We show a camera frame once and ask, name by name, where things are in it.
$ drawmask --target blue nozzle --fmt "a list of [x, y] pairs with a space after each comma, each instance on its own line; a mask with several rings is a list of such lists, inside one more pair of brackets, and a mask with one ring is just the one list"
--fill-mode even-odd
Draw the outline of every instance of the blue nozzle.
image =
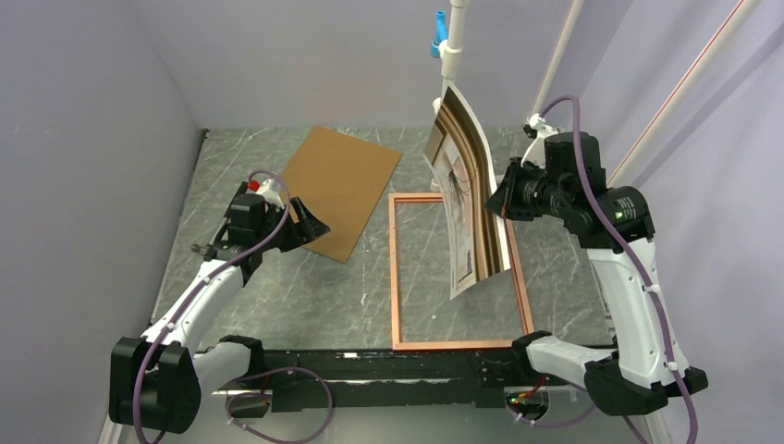
[[441, 55], [438, 53], [438, 45], [447, 39], [447, 14], [444, 11], [435, 13], [435, 37], [430, 44], [430, 55], [439, 58]]

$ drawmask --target cardboard sheet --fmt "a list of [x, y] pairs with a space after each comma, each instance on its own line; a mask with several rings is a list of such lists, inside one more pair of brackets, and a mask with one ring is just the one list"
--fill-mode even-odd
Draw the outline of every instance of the cardboard sheet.
[[313, 127], [280, 174], [332, 231], [304, 248], [342, 263], [375, 209], [401, 153], [375, 143]]

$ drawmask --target gray marble surface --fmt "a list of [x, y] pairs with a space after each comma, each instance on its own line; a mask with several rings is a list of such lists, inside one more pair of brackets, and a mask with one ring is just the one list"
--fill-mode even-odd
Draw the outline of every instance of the gray marble surface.
[[[249, 171], [280, 171], [309, 129], [222, 129], [208, 133], [153, 319], [188, 287], [202, 258], [190, 250], [214, 233], [229, 199]], [[270, 349], [391, 346], [386, 193], [429, 191], [422, 158], [429, 128], [339, 129], [403, 153], [349, 261], [298, 249], [264, 255], [262, 267], [214, 322], [203, 347], [226, 334], [261, 339]], [[528, 139], [519, 129], [486, 129], [497, 174]], [[451, 301], [448, 239], [438, 204], [398, 206], [399, 287], [404, 340], [512, 339], [521, 322], [510, 274], [489, 279]], [[576, 239], [552, 218], [517, 223], [533, 322], [581, 344], [609, 342], [593, 273]]]

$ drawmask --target white wall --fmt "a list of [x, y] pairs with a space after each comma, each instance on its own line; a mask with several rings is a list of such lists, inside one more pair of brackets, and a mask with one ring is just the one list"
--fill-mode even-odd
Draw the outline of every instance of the white wall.
[[[205, 128], [428, 126], [448, 0], [132, 0]], [[458, 85], [486, 126], [520, 125], [570, 0], [476, 1]]]
[[3, 442], [96, 442], [109, 353], [149, 321], [198, 146], [125, 1], [3, 2]]
[[[735, 1], [636, 0], [582, 95], [614, 169]], [[652, 206], [669, 313], [711, 386], [698, 442], [780, 442], [784, 3], [763, 1], [631, 170]], [[666, 410], [684, 442], [682, 402]]]

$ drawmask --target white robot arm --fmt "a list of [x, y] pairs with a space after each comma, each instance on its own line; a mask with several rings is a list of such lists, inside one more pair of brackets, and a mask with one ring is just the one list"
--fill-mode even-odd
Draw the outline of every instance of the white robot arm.
[[[575, 234], [588, 253], [607, 310], [616, 330], [615, 350], [595, 350], [565, 342], [548, 332], [517, 339], [521, 371], [552, 375], [585, 387], [596, 406], [611, 415], [648, 414], [680, 394], [675, 373], [690, 393], [707, 387], [705, 373], [690, 367], [683, 356], [661, 301], [664, 322], [649, 291], [661, 299], [655, 269], [654, 226], [642, 194], [632, 187], [608, 189], [596, 138], [581, 133], [584, 171], [601, 211], [628, 243], [650, 278], [646, 286], [640, 270], [603, 227], [589, 205], [580, 183], [573, 134], [556, 133], [538, 116], [526, 132], [534, 137], [528, 157], [513, 157], [496, 193], [485, 207], [519, 221], [554, 216]], [[664, 335], [662, 325], [668, 326]], [[671, 341], [672, 359], [667, 357]]]
[[[257, 339], [228, 336], [205, 354], [196, 350], [220, 310], [261, 265], [265, 251], [287, 252], [329, 232], [298, 198], [291, 198], [289, 205], [296, 222], [283, 211], [272, 180], [240, 184], [213, 239], [204, 247], [194, 245], [204, 262], [188, 288], [139, 339], [123, 338], [112, 350], [112, 421], [134, 424], [134, 394], [140, 390], [136, 399], [141, 425], [183, 433], [198, 412], [202, 394], [265, 369]], [[146, 369], [141, 368], [144, 359], [149, 362]], [[146, 373], [140, 385], [141, 372]]]

